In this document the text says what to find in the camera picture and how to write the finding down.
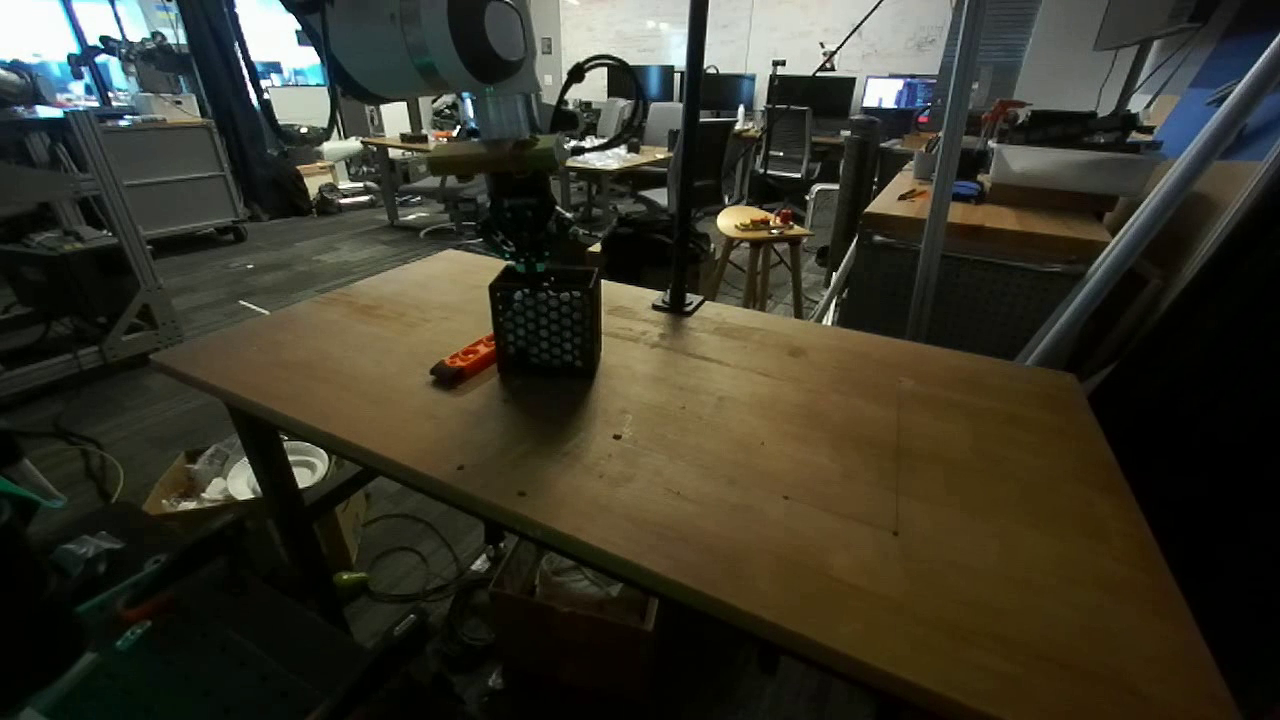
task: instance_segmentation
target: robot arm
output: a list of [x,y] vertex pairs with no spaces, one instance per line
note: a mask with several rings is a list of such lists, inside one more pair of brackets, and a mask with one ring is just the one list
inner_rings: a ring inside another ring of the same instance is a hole
[[460,91],[479,141],[538,127],[523,0],[284,0],[355,101]]

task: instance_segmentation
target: floor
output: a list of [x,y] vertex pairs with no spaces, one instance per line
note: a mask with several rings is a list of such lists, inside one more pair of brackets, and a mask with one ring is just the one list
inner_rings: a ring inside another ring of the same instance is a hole
[[[420,236],[386,229],[376,210],[355,210],[338,215],[248,223],[245,244],[156,244],[156,273],[182,335],[203,335],[440,250],[477,252],[477,244],[452,239],[446,234]],[[811,256],[804,275],[811,303],[821,292]],[[722,275],[721,297],[740,297],[734,273]],[[790,314],[785,273],[775,273],[773,314]],[[85,479],[81,454],[53,442],[59,429],[99,442],[121,462],[125,484],[112,493],[125,503],[141,503],[179,454],[232,437],[232,423],[210,398],[152,371],[146,361],[2,402],[2,423],[37,437],[43,432],[43,442],[23,442],[23,454],[69,495],[69,509],[39,512],[33,532],[55,532],[76,512],[99,503]],[[479,547],[479,525],[472,515],[433,503],[392,479],[372,484],[366,522],[358,527],[358,573],[366,573],[380,600],[363,596],[346,618],[355,639],[376,644],[402,608],[433,608],[440,639],[416,664],[416,674],[433,679],[407,683],[416,695],[410,708],[420,708],[426,694],[440,716],[874,716],[871,694],[790,655],[775,655],[675,605],[663,605],[644,695],[548,694],[511,674],[505,675],[496,674],[491,633],[468,626],[468,611],[484,608],[484,592],[472,596],[472,605],[452,605],[446,592],[434,592],[434,583],[462,573]]]

